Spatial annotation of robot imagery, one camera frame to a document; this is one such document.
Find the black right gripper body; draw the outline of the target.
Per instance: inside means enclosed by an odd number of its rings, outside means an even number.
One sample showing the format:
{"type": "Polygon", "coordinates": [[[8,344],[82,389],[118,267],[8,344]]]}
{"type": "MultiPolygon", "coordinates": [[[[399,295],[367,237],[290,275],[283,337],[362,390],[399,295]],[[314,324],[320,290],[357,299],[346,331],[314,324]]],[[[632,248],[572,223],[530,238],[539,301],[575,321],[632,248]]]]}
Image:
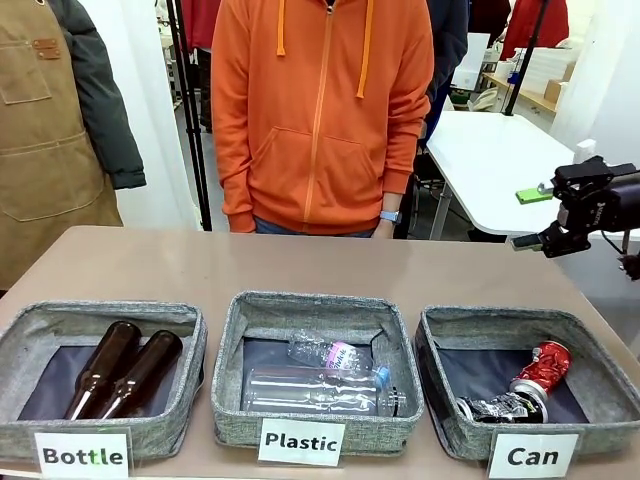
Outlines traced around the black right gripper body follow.
{"type": "Polygon", "coordinates": [[[559,224],[572,233],[639,228],[639,172],[571,181],[559,191],[559,224]]]}

